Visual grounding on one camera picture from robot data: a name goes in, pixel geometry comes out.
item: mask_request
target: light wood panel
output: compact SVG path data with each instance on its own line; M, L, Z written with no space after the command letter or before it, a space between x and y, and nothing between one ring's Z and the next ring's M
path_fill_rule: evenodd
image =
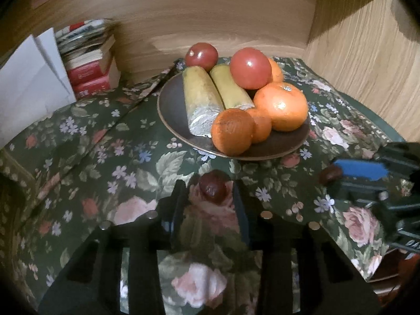
M419 35L398 0L318 0L304 60L404 138L419 141Z
M316 0L51 0L35 10L16 0L0 20L0 53L53 26L112 18L116 58L136 80L151 76L184 56L198 41L214 44L222 56L244 46L266 54L301 57Z

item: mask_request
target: tomato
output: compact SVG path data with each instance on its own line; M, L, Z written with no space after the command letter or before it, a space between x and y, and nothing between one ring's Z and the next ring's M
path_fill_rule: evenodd
M208 43L196 43L185 55L186 66L201 66L209 72L219 59L217 49Z
M261 51L245 47L233 55L230 61L230 73L240 87L256 90L270 81L271 65Z

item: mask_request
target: stack of books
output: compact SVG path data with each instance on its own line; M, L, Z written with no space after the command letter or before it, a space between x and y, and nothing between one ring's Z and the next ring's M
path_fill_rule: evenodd
M77 99L118 87L120 72L112 55L114 22L87 20L55 34L58 50Z

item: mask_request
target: tablecloth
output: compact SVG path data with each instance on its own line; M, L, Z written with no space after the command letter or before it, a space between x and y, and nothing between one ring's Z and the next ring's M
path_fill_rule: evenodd
M329 196L318 173L342 154L370 158L389 138L302 60L274 60L285 81L305 94L311 124L307 141L283 158L230 160L174 137L160 121L156 102L165 81L185 68L183 60L142 84L122 83L62 108L0 151L0 260L34 307L98 223L132 221L154 209L177 179L188 182L211 169L242 179L266 209L286 220L319 222L362 276L372 276L387 250L379 222L369 210ZM390 177L388 183L407 193L407 182ZM183 250L158 254L167 314L203 308L253 314L261 253L247 251L241 241L232 199L209 206L192 188L190 201L180 231ZM120 294L127 311L124 267Z

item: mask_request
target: small orange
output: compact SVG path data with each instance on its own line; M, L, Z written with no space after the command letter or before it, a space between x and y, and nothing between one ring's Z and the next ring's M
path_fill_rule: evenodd
M267 57L271 65L271 79L270 82L281 83L284 79L281 67L271 58Z
M254 120L253 143L265 141L271 133L271 117L263 109L249 108L245 110Z
M254 121L244 110L227 109L217 115L211 138L217 149L227 156L237 156L251 147Z
M254 105L270 114L277 131L296 130L308 117L305 95L289 83L268 83L255 94Z

